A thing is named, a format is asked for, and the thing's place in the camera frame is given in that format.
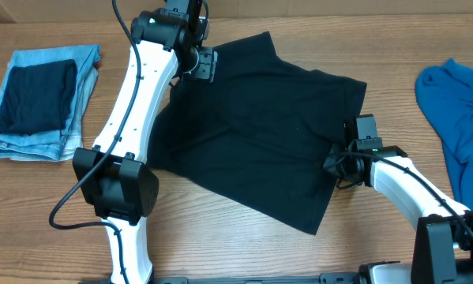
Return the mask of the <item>black t-shirt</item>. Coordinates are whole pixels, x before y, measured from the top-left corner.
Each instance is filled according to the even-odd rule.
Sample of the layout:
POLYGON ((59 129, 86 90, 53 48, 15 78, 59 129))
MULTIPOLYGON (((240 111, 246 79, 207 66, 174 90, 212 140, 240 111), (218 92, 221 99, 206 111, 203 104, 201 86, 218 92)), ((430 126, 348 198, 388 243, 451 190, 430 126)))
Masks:
POLYGON ((315 234, 336 182, 323 163, 359 115, 366 84, 280 59, 268 32, 216 52, 212 82, 171 89, 148 165, 315 234))

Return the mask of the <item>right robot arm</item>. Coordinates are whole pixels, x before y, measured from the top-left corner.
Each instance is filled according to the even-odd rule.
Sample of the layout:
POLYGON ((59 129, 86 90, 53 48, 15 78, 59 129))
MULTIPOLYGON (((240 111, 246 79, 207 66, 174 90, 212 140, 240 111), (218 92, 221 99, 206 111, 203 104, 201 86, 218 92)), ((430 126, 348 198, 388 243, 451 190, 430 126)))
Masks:
POLYGON ((373 115, 344 123, 323 169, 338 189, 365 185, 386 196, 415 230, 410 264, 363 264, 355 273, 321 275, 322 283, 473 283, 473 211, 428 181, 397 146, 384 146, 373 115))

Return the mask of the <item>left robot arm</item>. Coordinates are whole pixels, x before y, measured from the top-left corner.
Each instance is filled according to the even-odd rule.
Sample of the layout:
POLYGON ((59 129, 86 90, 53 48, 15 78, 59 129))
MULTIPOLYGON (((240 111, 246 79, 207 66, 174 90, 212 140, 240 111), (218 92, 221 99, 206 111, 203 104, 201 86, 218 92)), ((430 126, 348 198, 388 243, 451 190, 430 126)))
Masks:
POLYGON ((143 11, 124 29, 130 58, 111 115, 91 148, 78 148, 73 169, 84 200, 107 231, 112 269, 108 283, 151 283, 147 217, 159 191, 146 166, 152 127, 171 80, 208 81, 217 53, 204 47, 209 30, 205 1, 168 1, 143 11))

